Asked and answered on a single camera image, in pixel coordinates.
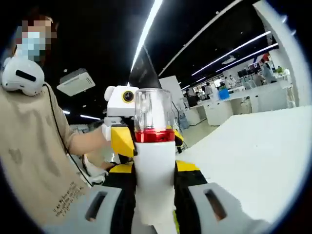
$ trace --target black ceiling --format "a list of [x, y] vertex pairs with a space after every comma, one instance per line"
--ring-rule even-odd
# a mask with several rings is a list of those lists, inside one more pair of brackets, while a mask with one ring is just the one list
[[[56, 1], [48, 14], [59, 21], [58, 40], [45, 65], [46, 79], [62, 109], [69, 110], [70, 123], [84, 123], [80, 114], [103, 118], [103, 95], [109, 85], [126, 84], [143, 26], [154, 0], [77, 0], [75, 5]], [[145, 41], [156, 72], [163, 67], [206, 23], [232, 0], [164, 0]], [[222, 67], [216, 63], [198, 76], [191, 74], [212, 60], [264, 32], [261, 20], [245, 0], [232, 8], [200, 35], [161, 75], [176, 75], [181, 86]], [[239, 59], [267, 46], [258, 40], [234, 53]], [[56, 89], [59, 79], [85, 68], [96, 86], [73, 97]]]

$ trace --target cable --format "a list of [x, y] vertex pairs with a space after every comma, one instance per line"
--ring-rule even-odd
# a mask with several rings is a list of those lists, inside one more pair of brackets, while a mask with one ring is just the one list
[[81, 171], [80, 167], [77, 165], [77, 163], [76, 163], [75, 160], [73, 159], [73, 156], [69, 153], [69, 151], [68, 151], [68, 149], [67, 149], [67, 147], [66, 147], [66, 145], [65, 145], [65, 143], [64, 143], [64, 141], [63, 141], [63, 138], [62, 138], [62, 136], [61, 136], [61, 134], [60, 134], [60, 132], [59, 132], [59, 126], [58, 126], [58, 123], [57, 123], [57, 119], [55, 118], [55, 113], [54, 113], [54, 109], [53, 109], [53, 105], [52, 105], [52, 99], [51, 99], [50, 89], [49, 89], [49, 87], [48, 87], [46, 84], [44, 84], [43, 86], [46, 86], [47, 89], [48, 89], [49, 99], [50, 99], [50, 104], [51, 104], [51, 109], [52, 109], [52, 114], [53, 114], [54, 122], [55, 122], [55, 125], [56, 125], [56, 127], [57, 127], [58, 135], [59, 135], [59, 138], [61, 139], [61, 142], [62, 142], [62, 144], [63, 144], [63, 147], [64, 147], [66, 153], [69, 154], [70, 158], [72, 159], [72, 161], [74, 162], [74, 164], [75, 164], [76, 167], [78, 168], [79, 172], [82, 174], [83, 178], [88, 182], [88, 184], [90, 184], [91, 187], [93, 187], [93, 185], [87, 180], [86, 176], [83, 174], [83, 172]]
[[177, 110], [177, 107], [175, 105], [175, 103], [172, 101], [172, 104], [174, 105], [176, 112], [177, 112], [177, 121], [178, 121], [178, 125], [179, 125], [179, 133], [181, 133], [181, 127], [180, 127], [180, 114], [179, 111]]

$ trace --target person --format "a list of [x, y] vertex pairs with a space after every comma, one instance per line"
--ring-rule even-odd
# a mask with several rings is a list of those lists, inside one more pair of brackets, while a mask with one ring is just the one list
[[224, 78], [224, 84], [227, 89], [231, 89], [234, 86], [233, 82], [228, 77]]
[[265, 79], [262, 75], [259, 74], [258, 71], [255, 71], [253, 80], [256, 86], [262, 86], [262, 81], [264, 81]]
[[230, 75], [230, 82], [232, 82], [232, 86], [235, 86], [237, 81], [234, 77], [232, 77], [232, 75]]
[[210, 95], [213, 93], [213, 89], [210, 86], [210, 83], [206, 84], [205, 94], [207, 95], [207, 99], [210, 99]]
[[[42, 67], [57, 38], [56, 29], [51, 18], [32, 13], [22, 22], [15, 56]], [[62, 222], [71, 203], [89, 189], [68, 160], [62, 141], [71, 154], [84, 155], [109, 145], [101, 127], [75, 133], [48, 84], [32, 97], [0, 85], [0, 110], [0, 162], [12, 191], [38, 225]]]
[[189, 103], [189, 107], [197, 105], [197, 98], [193, 95], [190, 95], [190, 89], [186, 91], [187, 102]]
[[277, 82], [270, 65], [263, 58], [261, 59], [261, 69], [268, 84]]
[[200, 101], [199, 92], [198, 91], [195, 93], [195, 98], [196, 98], [196, 101]]

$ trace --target floor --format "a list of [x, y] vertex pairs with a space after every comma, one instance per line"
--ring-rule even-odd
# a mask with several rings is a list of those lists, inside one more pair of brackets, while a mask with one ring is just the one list
[[199, 124], [183, 130], [184, 142], [187, 144], [187, 147], [190, 148], [212, 133], [215, 129], [217, 129], [217, 126], [210, 126], [205, 119]]

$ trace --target window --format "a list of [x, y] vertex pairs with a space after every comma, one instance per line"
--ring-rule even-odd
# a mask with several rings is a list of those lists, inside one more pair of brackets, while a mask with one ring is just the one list
[[220, 87], [220, 82], [221, 82], [221, 79], [220, 79], [220, 78], [214, 79], [214, 85], [215, 85], [216, 88], [217, 88], [217, 87]]

